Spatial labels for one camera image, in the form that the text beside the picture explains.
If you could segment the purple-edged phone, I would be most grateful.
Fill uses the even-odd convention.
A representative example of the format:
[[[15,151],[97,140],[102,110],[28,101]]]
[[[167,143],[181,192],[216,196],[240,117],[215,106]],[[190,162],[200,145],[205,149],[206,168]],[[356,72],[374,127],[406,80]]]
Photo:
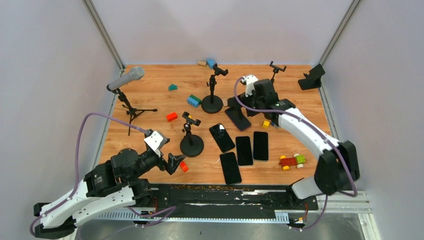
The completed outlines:
[[[240,108],[229,107],[224,113],[240,132],[247,130],[252,125]]]

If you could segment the black ball-joint phone stand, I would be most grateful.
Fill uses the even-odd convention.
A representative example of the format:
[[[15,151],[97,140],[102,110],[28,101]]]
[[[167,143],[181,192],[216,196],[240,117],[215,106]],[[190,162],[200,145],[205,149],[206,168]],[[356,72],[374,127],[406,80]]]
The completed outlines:
[[[192,126],[198,127],[201,124],[201,120],[195,119],[193,120],[189,117],[188,112],[184,112],[182,117],[186,120],[183,124],[182,132],[185,133],[185,136],[180,142],[180,150],[187,157],[194,158],[199,156],[204,150],[204,142],[203,139],[192,133]]]

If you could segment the black round pole stand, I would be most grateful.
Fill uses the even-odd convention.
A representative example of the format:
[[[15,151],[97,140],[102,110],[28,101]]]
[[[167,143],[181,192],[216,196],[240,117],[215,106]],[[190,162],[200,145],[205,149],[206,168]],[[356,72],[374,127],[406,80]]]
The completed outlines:
[[[286,69],[287,69],[287,66],[286,65],[284,65],[283,67],[280,67],[280,66],[275,65],[273,60],[270,61],[269,66],[272,68],[272,72],[273,72],[273,75],[272,75],[272,77],[270,79],[270,81],[272,83],[275,82],[275,76],[276,76],[276,74],[278,74],[279,72],[285,72]]]

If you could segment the black stand of phone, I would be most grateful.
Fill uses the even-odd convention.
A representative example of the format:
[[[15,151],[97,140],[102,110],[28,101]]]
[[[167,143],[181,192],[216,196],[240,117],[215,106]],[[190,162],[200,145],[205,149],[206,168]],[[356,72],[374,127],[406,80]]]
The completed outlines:
[[[214,74],[210,76],[209,81],[206,83],[209,87],[210,94],[205,96],[201,101],[202,110],[208,114],[216,114],[223,108],[222,99],[214,93],[215,86],[217,85],[216,77],[219,75],[226,76],[229,73],[228,69],[221,69],[217,63],[213,65],[212,69],[214,70]]]

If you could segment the black desk phone stand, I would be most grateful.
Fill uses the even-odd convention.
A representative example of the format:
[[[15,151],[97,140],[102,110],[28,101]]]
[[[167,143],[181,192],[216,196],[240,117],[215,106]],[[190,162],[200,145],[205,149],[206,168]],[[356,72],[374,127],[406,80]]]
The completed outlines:
[[[304,79],[299,79],[298,85],[302,90],[318,89],[322,87],[322,76],[326,72],[321,64],[313,67],[308,73],[304,73]]]

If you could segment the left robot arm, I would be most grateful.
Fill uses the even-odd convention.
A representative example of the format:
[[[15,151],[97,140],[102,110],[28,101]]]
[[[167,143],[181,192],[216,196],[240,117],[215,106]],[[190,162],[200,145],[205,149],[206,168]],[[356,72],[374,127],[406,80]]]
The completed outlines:
[[[123,207],[146,207],[153,201],[149,181],[141,176],[158,167],[172,175],[186,155],[168,154],[150,147],[139,154],[125,148],[88,172],[71,190],[51,203],[34,205],[40,223],[33,227],[36,238],[56,240],[72,234],[98,215]]]

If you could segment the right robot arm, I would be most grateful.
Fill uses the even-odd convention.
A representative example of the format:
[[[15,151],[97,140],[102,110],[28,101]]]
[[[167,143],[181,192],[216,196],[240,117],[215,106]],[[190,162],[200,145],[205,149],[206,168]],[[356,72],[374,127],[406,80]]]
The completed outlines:
[[[360,178],[356,146],[322,131],[308,120],[288,99],[279,99],[270,79],[259,80],[250,74],[236,80],[233,99],[249,112],[262,113],[298,139],[317,159],[312,176],[302,178],[288,187],[286,204],[298,209],[306,198],[341,193],[356,197],[355,185]]]

